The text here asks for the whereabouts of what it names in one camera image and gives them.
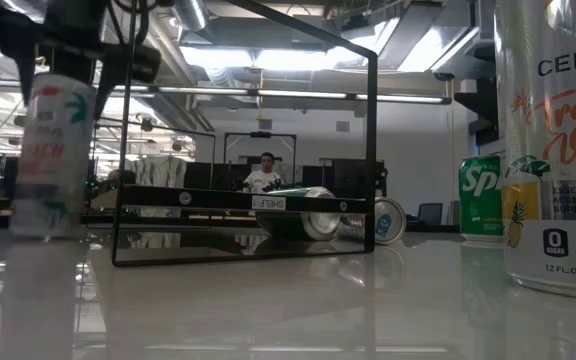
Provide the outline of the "wooden tray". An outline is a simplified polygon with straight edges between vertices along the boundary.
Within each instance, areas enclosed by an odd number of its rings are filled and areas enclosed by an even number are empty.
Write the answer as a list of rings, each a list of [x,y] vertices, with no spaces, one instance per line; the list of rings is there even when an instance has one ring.
[[[278,212],[280,214],[357,214],[363,215],[368,221],[364,230],[363,253],[371,253],[375,249],[374,235],[374,203],[375,203],[375,169],[376,169],[376,131],[377,131],[377,70],[378,55],[365,47],[354,44],[325,30],[297,20],[289,15],[273,10],[254,0],[225,0],[226,2],[245,9],[269,20],[301,31],[335,46],[364,57],[368,61],[366,124],[366,166],[367,184],[365,195],[360,200],[342,198],[312,198],[279,196],[272,194],[254,194],[243,192],[224,192],[216,190],[159,188],[120,184],[116,192],[115,215],[113,223],[113,242],[111,247],[111,263],[116,267],[140,267],[155,265],[177,265],[185,261],[181,258],[121,260],[119,258],[120,225],[124,220],[122,207],[164,207],[180,208],[182,210],[235,210]]]

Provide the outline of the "silver and blue can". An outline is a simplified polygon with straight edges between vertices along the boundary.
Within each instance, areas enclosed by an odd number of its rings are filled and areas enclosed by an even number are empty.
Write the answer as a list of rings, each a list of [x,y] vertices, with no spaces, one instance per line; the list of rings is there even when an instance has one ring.
[[[363,240],[366,224],[365,215],[342,215],[336,235],[345,239]],[[386,197],[375,199],[374,230],[377,245],[387,245],[400,239],[406,226],[406,213],[399,203]]]

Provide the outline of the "black office chair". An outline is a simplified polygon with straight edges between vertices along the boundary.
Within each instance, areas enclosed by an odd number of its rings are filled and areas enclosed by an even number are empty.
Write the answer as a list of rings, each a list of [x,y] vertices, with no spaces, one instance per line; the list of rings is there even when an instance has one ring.
[[[422,203],[418,208],[417,219],[423,225],[437,226],[442,224],[442,215],[442,203]]]

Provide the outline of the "green Sprite can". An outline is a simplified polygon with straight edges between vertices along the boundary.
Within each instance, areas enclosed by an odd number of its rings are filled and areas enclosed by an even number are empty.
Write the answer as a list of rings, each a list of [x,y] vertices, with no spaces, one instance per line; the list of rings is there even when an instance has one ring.
[[[503,237],[498,155],[465,158],[459,168],[460,231],[467,239],[500,242]]]

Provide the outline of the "person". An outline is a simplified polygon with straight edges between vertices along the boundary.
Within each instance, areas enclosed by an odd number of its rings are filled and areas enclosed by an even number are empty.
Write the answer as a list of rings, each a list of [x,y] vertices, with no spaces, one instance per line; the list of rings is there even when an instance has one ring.
[[[243,182],[243,188],[251,193],[268,193],[278,190],[284,181],[274,171],[275,157],[272,153],[261,154],[261,168],[252,171]]]

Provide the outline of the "silver air duct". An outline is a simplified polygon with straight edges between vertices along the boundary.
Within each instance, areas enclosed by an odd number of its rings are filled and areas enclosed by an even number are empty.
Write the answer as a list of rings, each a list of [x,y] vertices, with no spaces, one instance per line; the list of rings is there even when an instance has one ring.
[[[201,31],[209,22],[208,9],[203,0],[174,0],[173,11],[185,31]]]

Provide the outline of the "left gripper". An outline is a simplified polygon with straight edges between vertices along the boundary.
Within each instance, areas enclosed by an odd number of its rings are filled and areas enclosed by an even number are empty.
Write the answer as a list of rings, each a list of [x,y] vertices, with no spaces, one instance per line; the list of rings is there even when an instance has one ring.
[[[43,24],[53,39],[77,49],[92,48],[100,42],[102,25],[111,0],[47,0]],[[23,102],[30,102],[35,75],[35,45],[38,24],[28,16],[6,9],[0,3],[0,52],[11,58],[18,70]],[[96,61],[84,55],[52,48],[50,70],[84,83],[94,79]],[[102,70],[97,88],[94,117],[100,118],[114,88],[132,80],[151,83],[159,71],[159,50],[136,45],[104,44]]]

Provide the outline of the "black computer monitor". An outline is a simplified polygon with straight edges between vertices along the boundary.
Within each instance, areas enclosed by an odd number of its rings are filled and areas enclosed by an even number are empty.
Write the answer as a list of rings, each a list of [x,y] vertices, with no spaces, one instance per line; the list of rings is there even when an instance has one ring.
[[[364,159],[321,159],[318,166],[304,165],[297,177],[302,187],[324,187],[336,197],[365,197],[366,161]]]
[[[244,164],[214,164],[191,162],[187,164],[184,187],[219,191],[240,190],[250,167]]]

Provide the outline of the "Celsius Peach Vibe can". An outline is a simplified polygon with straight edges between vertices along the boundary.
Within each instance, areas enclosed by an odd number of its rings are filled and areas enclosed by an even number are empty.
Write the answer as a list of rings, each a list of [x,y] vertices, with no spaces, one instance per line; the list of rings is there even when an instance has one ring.
[[[96,89],[67,76],[34,77],[9,229],[21,237],[72,237],[84,206]]]

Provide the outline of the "dark green soda can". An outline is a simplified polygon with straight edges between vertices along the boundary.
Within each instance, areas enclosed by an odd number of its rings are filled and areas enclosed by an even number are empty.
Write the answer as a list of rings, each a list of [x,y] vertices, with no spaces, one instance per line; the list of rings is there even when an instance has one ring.
[[[273,195],[288,197],[334,198],[324,187],[293,188],[271,191]],[[273,238],[301,238],[312,241],[331,240],[339,226],[340,215],[336,213],[288,213],[257,212],[258,224]]]

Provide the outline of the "long ceiling light strip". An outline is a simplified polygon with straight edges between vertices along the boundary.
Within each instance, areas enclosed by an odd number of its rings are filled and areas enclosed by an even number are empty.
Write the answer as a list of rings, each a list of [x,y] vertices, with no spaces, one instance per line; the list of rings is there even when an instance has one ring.
[[[255,98],[295,98],[314,100],[339,100],[366,102],[369,96],[365,93],[323,92],[323,91],[299,91],[277,90],[257,88],[214,88],[214,87],[185,87],[185,86],[155,86],[155,85],[132,85],[130,94],[137,97],[153,97],[155,94],[176,95],[206,95],[206,96],[231,96],[231,97],[255,97]],[[448,105],[452,102],[450,97],[417,96],[417,95],[389,95],[377,94],[376,101],[381,103],[425,104],[425,105]]]

